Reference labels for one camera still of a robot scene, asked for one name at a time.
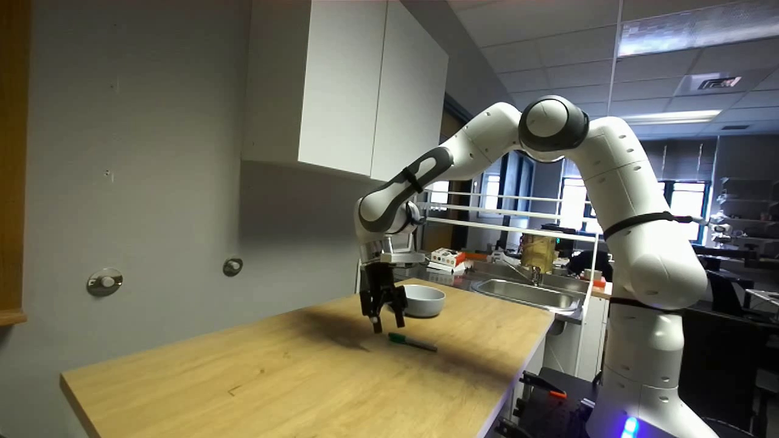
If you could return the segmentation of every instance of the wooden table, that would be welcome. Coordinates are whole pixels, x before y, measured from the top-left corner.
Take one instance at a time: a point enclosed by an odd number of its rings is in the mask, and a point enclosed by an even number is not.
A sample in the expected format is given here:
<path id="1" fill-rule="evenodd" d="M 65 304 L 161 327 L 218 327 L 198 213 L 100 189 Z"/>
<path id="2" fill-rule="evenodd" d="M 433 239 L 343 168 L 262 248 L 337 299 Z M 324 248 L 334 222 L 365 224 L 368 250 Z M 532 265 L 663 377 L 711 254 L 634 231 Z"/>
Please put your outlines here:
<path id="1" fill-rule="evenodd" d="M 352 295 L 68 371 L 61 390 L 91 436 L 478 436 L 553 315 L 431 288 L 444 315 L 405 335 L 438 354 L 374 335 Z"/>

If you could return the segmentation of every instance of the ceiling light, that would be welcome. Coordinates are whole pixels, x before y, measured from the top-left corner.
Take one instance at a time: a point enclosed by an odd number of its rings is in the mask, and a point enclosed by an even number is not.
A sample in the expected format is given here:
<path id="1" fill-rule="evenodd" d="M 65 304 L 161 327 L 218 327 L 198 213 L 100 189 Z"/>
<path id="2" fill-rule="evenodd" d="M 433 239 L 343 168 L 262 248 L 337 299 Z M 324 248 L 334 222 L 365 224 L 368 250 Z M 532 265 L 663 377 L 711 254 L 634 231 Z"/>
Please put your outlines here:
<path id="1" fill-rule="evenodd" d="M 696 109 L 696 113 L 626 114 L 623 119 L 636 124 L 705 124 L 718 114 L 720 109 Z"/>
<path id="2" fill-rule="evenodd" d="M 766 36 L 779 36 L 776 2 L 725 2 L 623 23 L 618 56 L 685 52 Z"/>

